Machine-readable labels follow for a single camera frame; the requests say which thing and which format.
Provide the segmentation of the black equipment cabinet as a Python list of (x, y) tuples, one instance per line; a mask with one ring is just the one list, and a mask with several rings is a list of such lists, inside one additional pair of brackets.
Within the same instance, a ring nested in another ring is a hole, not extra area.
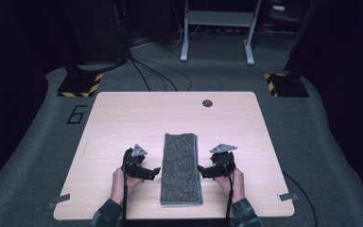
[(126, 58), (114, 0), (63, 0), (86, 63), (115, 63)]

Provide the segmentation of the black stand pole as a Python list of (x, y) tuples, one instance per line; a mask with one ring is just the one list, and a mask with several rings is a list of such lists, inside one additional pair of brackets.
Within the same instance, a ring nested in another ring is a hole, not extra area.
[(305, 62), (305, 41), (312, 20), (312, 1), (313, 0), (309, 0), (308, 8), (302, 20), (301, 30), (296, 40), (293, 42), (288, 61), (285, 65), (285, 70), (291, 76), (298, 75)]
[(63, 17), (63, 45), (62, 45), (62, 62), (69, 73), (69, 77), (77, 80), (82, 76), (78, 68), (77, 41), (75, 40), (73, 27), (68, 17), (64, 0), (59, 0)]

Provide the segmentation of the white metal stand frame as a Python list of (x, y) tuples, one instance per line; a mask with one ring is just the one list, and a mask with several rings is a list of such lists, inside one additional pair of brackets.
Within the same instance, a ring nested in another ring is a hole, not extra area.
[(253, 12), (231, 12), (231, 11), (207, 11), (207, 10), (191, 10), (189, 8), (189, 0), (184, 0), (184, 28), (183, 43), (181, 48), (180, 61), (186, 62), (189, 50), (189, 27), (195, 26), (235, 26), (247, 27), (250, 31), (244, 40), (244, 48), (246, 60), (249, 66), (254, 65), (254, 58), (251, 50), (251, 40), (255, 30), (259, 9), (262, 0), (255, 0), (255, 8)]

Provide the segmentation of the dark curtain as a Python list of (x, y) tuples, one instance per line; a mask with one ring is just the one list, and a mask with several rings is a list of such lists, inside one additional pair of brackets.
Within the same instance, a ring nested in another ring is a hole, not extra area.
[(0, 171), (43, 104), (56, 67), (44, 0), (0, 0)]
[(297, 47), (329, 128), (363, 183), (363, 0), (314, 0)]

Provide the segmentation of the grey towel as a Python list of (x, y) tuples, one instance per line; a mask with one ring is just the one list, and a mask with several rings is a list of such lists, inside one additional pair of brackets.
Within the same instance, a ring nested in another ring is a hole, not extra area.
[(165, 135), (161, 205), (202, 204), (197, 139), (194, 133)]

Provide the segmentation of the person's right hand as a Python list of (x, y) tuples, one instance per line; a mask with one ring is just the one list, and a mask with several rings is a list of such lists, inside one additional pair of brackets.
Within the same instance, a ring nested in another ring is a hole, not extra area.
[(220, 185), (226, 197), (233, 192), (232, 203), (246, 198), (244, 174), (238, 168), (233, 171), (231, 177), (217, 177), (215, 181)]

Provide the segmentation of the dark box with white label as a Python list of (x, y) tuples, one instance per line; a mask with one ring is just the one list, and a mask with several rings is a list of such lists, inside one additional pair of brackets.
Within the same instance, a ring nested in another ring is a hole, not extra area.
[(297, 14), (297, 9), (297, 6), (288, 2), (271, 2), (268, 17), (283, 23), (299, 23), (300, 16)]

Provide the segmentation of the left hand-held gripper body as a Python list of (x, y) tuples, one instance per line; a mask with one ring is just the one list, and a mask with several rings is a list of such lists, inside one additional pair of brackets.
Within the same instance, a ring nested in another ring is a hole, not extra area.
[(132, 177), (145, 180), (147, 176), (152, 174), (151, 169), (141, 166), (146, 155), (147, 152), (138, 144), (135, 144), (133, 148), (129, 148), (125, 151), (121, 166), (125, 178)]

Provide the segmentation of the person's left hand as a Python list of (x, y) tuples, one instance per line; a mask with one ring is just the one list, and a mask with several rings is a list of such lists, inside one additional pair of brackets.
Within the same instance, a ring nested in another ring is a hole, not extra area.
[(121, 168), (117, 168), (112, 174), (112, 190), (110, 199), (121, 205), (125, 195), (130, 195), (131, 192), (142, 182), (137, 178), (124, 178), (124, 172)]

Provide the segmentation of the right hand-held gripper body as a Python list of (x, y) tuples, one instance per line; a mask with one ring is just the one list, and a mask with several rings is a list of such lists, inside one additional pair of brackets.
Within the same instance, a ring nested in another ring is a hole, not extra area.
[(213, 162), (210, 173), (211, 178), (227, 177), (234, 171), (234, 149), (236, 149), (236, 146), (219, 144), (210, 150), (212, 153), (211, 161)]

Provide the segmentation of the black yellow striped stand base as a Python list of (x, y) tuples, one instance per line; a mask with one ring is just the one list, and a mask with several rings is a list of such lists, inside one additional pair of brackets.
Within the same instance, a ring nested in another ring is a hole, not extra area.
[(265, 79), (270, 94), (274, 97), (309, 97), (300, 78), (293, 79), (290, 75), (266, 73)]
[(102, 78), (102, 74), (85, 74), (77, 77), (67, 75), (57, 91), (57, 96), (92, 96)]

